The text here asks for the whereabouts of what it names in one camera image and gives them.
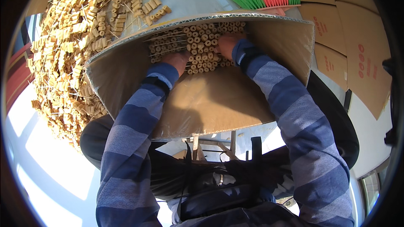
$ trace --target wooden chair leg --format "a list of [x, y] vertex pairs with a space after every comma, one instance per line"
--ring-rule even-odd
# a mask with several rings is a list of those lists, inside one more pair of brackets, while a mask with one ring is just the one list
[[230, 151], [235, 155], [235, 131], [231, 131]]
[[229, 158], [231, 160], [238, 160], [239, 159], [239, 158], [237, 158], [237, 156], [234, 153], [232, 153], [227, 147], [225, 147], [224, 144], [218, 142], [217, 146], [220, 147], [225, 152], [225, 154], [227, 156], [229, 156]]
[[192, 146], [192, 159], [196, 160], [196, 156], [198, 156], [198, 145], [199, 145], [199, 137], [194, 136], [194, 143]]
[[201, 147], [200, 144], [198, 144], [198, 158], [201, 161], [207, 161], [206, 158], [205, 158], [205, 155], [204, 155], [204, 153], [202, 151], [202, 147]]

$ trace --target wristwatch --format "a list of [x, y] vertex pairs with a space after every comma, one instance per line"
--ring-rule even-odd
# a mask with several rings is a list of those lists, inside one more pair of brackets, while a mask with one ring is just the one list
[[167, 99], [167, 97], [169, 96], [170, 93], [170, 89], [167, 86], [167, 84], [165, 82], [163, 82], [162, 80], [160, 80], [158, 77], [146, 77], [143, 81], [142, 84], [153, 84], [157, 87], [159, 87], [160, 89], [162, 89], [165, 93], [165, 97]]

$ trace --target window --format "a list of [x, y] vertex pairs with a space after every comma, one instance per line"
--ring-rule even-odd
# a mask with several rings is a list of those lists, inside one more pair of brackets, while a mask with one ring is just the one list
[[372, 174], [362, 178], [361, 181], [365, 192], [366, 213], [369, 215], [379, 197], [379, 177], [376, 171], [373, 171]]
[[379, 198], [381, 187], [383, 186], [386, 178], [388, 165], [389, 158], [376, 169], [372, 170], [370, 173], [366, 174], [360, 179], [362, 190], [364, 192], [366, 215], [370, 214], [373, 206], [376, 204], [376, 201]]

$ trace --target blue striped sweater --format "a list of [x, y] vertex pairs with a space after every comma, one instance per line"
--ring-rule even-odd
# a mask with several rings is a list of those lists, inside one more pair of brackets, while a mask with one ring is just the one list
[[[236, 65], [243, 59], [243, 49], [252, 46], [245, 39], [239, 41], [232, 52]], [[265, 94], [289, 148], [294, 197], [303, 205], [300, 216], [266, 202], [251, 209], [190, 219], [178, 226], [353, 226], [348, 166], [338, 153], [327, 118], [305, 86], [266, 55], [255, 58], [246, 73]], [[179, 77], [167, 63], [151, 67], [148, 76], [157, 76], [170, 89]], [[164, 100], [160, 88], [143, 84], [116, 118], [101, 162], [96, 209], [99, 226], [161, 226], [159, 205], [150, 190], [148, 149]]]

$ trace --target striped sweater sleeve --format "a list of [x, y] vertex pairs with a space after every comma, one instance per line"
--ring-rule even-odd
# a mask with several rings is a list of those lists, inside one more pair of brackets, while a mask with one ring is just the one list
[[[240, 65], [245, 39], [232, 51]], [[334, 142], [331, 126], [305, 86], [286, 68], [260, 55], [246, 74], [265, 94], [290, 152], [294, 198], [303, 206], [300, 218], [319, 226], [353, 226], [350, 173]]]
[[[147, 76], [158, 77], [172, 89], [177, 70], [159, 63]], [[161, 226], [159, 205], [150, 190], [150, 134], [160, 119], [165, 94], [143, 84], [119, 112], [108, 135], [101, 162], [97, 195], [99, 226]]]

